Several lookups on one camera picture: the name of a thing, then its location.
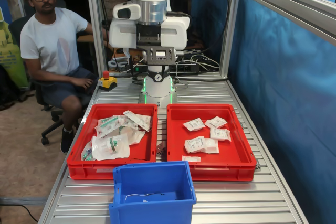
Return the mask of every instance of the man's hand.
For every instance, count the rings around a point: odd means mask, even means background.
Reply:
[[[71,84],[83,87],[85,90],[87,90],[87,88],[90,87],[92,83],[93,81],[91,79],[72,78],[71,80]]]

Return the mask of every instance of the man's arm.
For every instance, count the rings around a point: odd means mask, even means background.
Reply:
[[[93,28],[92,28],[92,24],[90,22],[88,22],[88,26],[86,27],[85,31],[88,34],[93,34]],[[108,37],[106,37],[106,35],[109,36],[110,32],[108,31],[107,34],[106,34],[106,30],[103,27],[101,28],[101,31],[103,33],[103,39],[108,41]]]
[[[37,81],[67,82],[83,88],[88,88],[93,81],[91,79],[79,79],[70,76],[51,73],[41,69],[40,59],[24,59],[30,76]]]

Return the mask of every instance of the beard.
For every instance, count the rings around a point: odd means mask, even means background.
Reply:
[[[45,3],[42,8],[39,10],[39,13],[42,14],[50,14],[55,10],[55,6],[53,4],[50,3]]]

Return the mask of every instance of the black sneaker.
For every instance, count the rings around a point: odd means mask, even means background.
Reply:
[[[74,139],[74,130],[72,130],[70,133],[64,130],[62,130],[62,140],[61,140],[61,152],[64,154],[67,154],[71,144],[72,140]]]

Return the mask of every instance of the blue bin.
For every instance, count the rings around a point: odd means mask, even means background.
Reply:
[[[196,194],[187,161],[124,165],[113,176],[112,224],[191,223]]]

